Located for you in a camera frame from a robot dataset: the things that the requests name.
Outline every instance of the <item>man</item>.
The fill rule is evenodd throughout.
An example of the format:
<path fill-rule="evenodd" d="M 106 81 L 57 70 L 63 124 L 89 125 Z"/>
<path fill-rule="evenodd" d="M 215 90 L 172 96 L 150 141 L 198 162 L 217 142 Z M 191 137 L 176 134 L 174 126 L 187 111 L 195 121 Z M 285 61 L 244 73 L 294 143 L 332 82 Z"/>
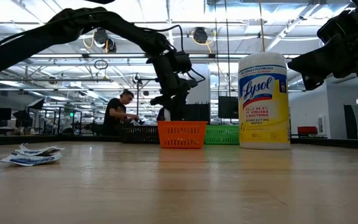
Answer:
<path fill-rule="evenodd" d="M 103 135 L 116 136 L 118 135 L 118 126 L 120 123 L 129 121 L 130 119 L 138 119 L 137 115 L 126 113 L 127 108 L 125 105 L 129 104 L 133 99 L 134 94 L 129 90 L 124 90 L 120 95 L 120 99 L 114 98 L 109 101 L 106 113 L 104 114 Z"/>

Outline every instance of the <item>black basket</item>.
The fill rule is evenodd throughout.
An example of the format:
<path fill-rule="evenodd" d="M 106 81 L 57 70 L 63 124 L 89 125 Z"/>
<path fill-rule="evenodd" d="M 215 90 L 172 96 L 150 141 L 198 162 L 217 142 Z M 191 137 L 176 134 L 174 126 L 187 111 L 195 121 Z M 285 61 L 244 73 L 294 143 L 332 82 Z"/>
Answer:
<path fill-rule="evenodd" d="M 158 126 L 121 126 L 119 136 L 123 143 L 160 144 Z"/>

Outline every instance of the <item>orange basket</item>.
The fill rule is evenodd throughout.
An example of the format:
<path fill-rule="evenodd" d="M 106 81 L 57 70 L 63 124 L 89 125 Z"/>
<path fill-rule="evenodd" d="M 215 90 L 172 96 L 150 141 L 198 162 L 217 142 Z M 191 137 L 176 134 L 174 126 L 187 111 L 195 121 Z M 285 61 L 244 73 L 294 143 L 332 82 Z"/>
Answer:
<path fill-rule="evenodd" d="M 158 121 L 162 148 L 201 149 L 207 121 Z"/>

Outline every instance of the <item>red object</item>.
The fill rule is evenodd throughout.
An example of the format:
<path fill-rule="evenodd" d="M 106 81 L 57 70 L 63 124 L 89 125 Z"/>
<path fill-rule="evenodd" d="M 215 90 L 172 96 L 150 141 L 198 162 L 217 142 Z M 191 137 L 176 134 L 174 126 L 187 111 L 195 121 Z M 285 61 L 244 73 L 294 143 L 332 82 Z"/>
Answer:
<path fill-rule="evenodd" d="M 314 126 L 298 127 L 298 134 L 317 134 L 317 127 Z"/>
<path fill-rule="evenodd" d="M 162 148 L 201 149 L 207 121 L 157 121 Z"/>

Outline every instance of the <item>black t-shirt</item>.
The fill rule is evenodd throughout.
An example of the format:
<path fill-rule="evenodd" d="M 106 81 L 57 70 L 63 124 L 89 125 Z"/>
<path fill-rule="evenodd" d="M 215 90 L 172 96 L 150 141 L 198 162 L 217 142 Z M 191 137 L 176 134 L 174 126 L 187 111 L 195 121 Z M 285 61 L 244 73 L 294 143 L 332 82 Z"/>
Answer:
<path fill-rule="evenodd" d="M 107 104 L 106 113 L 104 114 L 103 135 L 118 135 L 117 126 L 121 123 L 121 120 L 110 116 L 110 109 L 114 109 L 119 113 L 126 113 L 127 108 L 117 98 L 111 99 Z"/>

